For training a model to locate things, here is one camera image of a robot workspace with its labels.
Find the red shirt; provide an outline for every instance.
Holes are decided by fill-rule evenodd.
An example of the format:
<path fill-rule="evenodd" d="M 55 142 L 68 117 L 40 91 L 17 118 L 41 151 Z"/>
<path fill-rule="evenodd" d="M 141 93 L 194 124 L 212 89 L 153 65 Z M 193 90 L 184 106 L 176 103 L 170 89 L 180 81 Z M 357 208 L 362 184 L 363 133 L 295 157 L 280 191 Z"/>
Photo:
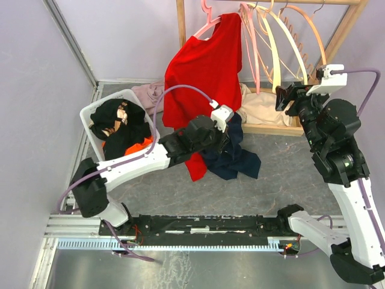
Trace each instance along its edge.
<path fill-rule="evenodd" d="M 221 15 L 208 40 L 190 37 L 175 55 L 165 73 L 165 89 L 189 84 L 233 111 L 241 107 L 238 72 L 242 69 L 241 18 L 236 13 Z M 200 93 L 175 89 L 165 95 L 163 123 L 174 129 L 186 127 L 191 119 L 210 116 L 212 107 Z M 206 165 L 196 153 L 186 162 L 191 179 L 202 178 Z"/>

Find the plastic basket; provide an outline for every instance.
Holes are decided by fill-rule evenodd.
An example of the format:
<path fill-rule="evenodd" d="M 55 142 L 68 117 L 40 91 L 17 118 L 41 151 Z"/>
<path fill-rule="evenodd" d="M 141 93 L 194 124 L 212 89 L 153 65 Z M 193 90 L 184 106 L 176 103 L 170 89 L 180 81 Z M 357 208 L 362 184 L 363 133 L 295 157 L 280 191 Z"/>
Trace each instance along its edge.
<path fill-rule="evenodd" d="M 91 122 L 91 114 L 93 114 L 96 111 L 96 108 L 101 106 L 105 101 L 109 99 L 114 98 L 123 98 L 127 99 L 128 101 L 132 101 L 133 103 L 139 105 L 141 108 L 143 108 L 142 104 L 140 103 L 139 99 L 133 93 L 131 89 L 124 89 L 120 92 L 113 93 L 109 96 L 106 96 L 105 98 L 102 98 L 96 102 L 93 102 L 92 104 L 86 106 L 80 111 L 80 118 L 82 120 L 85 132 L 87 133 L 87 136 L 90 140 L 90 143 L 92 145 L 92 148 L 95 151 L 96 157 L 99 161 L 104 161 L 104 153 L 102 148 L 102 140 L 99 140 L 92 132 L 92 130 L 89 129 L 89 125 Z M 150 118 L 150 116 L 146 113 L 145 120 L 149 123 L 150 127 L 153 128 L 153 123 Z M 159 132 L 156 131 L 156 139 L 159 140 Z"/>

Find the black garment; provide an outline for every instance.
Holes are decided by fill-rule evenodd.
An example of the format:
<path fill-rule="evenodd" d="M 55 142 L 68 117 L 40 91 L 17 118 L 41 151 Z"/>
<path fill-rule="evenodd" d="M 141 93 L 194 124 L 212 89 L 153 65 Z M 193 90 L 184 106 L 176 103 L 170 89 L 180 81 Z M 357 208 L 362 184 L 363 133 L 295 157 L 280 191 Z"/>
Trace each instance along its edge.
<path fill-rule="evenodd" d="M 146 112 L 126 99 L 110 99 L 91 114 L 90 129 L 97 138 L 105 140 L 106 160 L 125 155 L 126 149 L 151 136 L 150 126 L 144 122 Z"/>
<path fill-rule="evenodd" d="M 236 179 L 238 172 L 252 178 L 258 178 L 260 169 L 259 157 L 239 145 L 243 141 L 242 119 L 235 113 L 228 123 L 229 142 L 225 145 L 221 154 L 214 150 L 205 150 L 201 156 L 207 168 L 223 179 Z"/>

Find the navy blue cloth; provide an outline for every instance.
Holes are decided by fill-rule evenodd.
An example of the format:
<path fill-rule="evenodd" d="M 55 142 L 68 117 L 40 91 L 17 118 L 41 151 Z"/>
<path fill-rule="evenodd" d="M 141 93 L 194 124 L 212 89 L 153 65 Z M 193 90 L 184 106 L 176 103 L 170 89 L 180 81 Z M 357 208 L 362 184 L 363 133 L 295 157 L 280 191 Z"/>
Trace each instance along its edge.
<path fill-rule="evenodd" d="M 236 179 L 238 172 L 254 179 L 258 178 L 260 159 L 253 152 L 242 149 L 239 145 L 243 141 L 242 119 L 235 113 L 228 123 L 229 142 L 222 153 L 215 150 L 205 150 L 200 153 L 210 172 L 223 179 Z"/>

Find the wall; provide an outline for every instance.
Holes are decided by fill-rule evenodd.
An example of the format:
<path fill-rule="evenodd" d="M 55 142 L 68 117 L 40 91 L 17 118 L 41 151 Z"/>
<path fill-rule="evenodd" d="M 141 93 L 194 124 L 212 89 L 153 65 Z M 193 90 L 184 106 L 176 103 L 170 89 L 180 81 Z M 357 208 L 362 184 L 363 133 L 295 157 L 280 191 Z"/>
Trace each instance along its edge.
<path fill-rule="evenodd" d="M 0 39 L 0 280 L 26 289 L 93 88 L 43 1 L 5 1 Z"/>
<path fill-rule="evenodd" d="M 168 63 L 179 50 L 176 1 L 106 1 L 106 0 L 56 0 L 67 24 L 98 80 L 127 81 L 127 78 L 162 78 Z M 237 12 L 239 2 L 211 1 L 213 16 Z M 278 13 L 284 4 L 275 4 Z M 320 5 L 298 4 L 309 15 Z M 346 6 L 325 5 L 314 17 L 322 41 L 326 44 L 339 23 Z M 185 0 L 187 37 L 206 23 L 206 14 L 199 0 Z M 309 62 L 317 62 L 319 48 L 310 26 L 293 10 L 283 13 L 289 16 L 294 32 L 304 43 Z M 294 72 L 298 69 L 294 53 L 277 23 L 268 16 L 276 38 L 279 54 Z M 271 53 L 258 41 L 260 53 L 272 67 Z M 251 79 L 244 47 L 242 80 Z"/>
<path fill-rule="evenodd" d="M 382 72 L 377 89 L 361 115 L 362 127 L 357 132 L 357 141 L 363 151 L 371 171 L 372 191 L 378 213 L 385 224 L 385 19 L 382 0 L 370 0 L 360 19 L 354 25 L 343 43 L 334 63 L 342 63 L 345 68 L 376 67 Z M 334 97 L 344 98 L 359 106 L 374 80 L 374 73 L 360 73 L 348 76 L 346 88 Z"/>

